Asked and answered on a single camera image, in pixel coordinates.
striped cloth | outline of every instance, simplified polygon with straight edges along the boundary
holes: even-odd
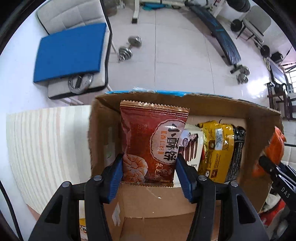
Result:
[[[24,201],[41,214],[64,181],[91,176],[87,132],[91,106],[67,106],[7,116],[9,160]]]

white circular label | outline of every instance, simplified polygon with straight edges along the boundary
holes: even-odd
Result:
[[[180,135],[185,127],[181,120],[165,120],[150,138],[150,153],[154,159],[165,164],[176,162]]]

screw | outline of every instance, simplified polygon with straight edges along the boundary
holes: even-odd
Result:
[[[100,181],[100,180],[102,180],[103,178],[102,178],[102,176],[101,175],[96,175],[96,176],[94,176],[94,180],[95,181]]]
[[[205,181],[205,180],[207,179],[207,177],[204,176],[204,175],[199,175],[199,176],[198,176],[198,179],[199,179],[200,181]]]
[[[236,181],[231,181],[230,185],[236,188],[238,186],[238,183]]]
[[[67,188],[69,186],[70,186],[70,182],[68,182],[68,181],[62,183],[63,188]]]

orange package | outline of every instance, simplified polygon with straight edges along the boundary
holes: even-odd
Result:
[[[123,178],[134,183],[172,183],[189,109],[121,101]]]
[[[286,138],[279,128],[274,127],[274,134],[269,142],[269,145],[264,149],[263,155],[267,156],[274,164],[278,165],[284,155],[284,142]],[[255,163],[252,175],[254,177],[263,176],[264,169],[259,165],[258,161]]]

cardboard box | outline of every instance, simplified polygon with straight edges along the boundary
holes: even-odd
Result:
[[[223,119],[243,123],[247,131],[239,184],[259,212],[271,188],[268,175],[251,176],[253,165],[268,144],[274,126],[282,129],[280,113],[242,100],[221,96],[187,94],[184,96],[151,92],[113,93],[97,96],[92,103],[89,147],[92,175],[101,174],[121,152],[120,101],[133,100],[190,108],[190,124],[197,120]],[[115,206],[120,213],[114,214]],[[181,188],[146,187],[121,183],[116,199],[105,206],[110,232],[116,240],[185,240],[195,211]],[[219,216],[219,205],[216,206]],[[119,216],[120,224],[112,219]],[[214,228],[216,240],[218,221]]]

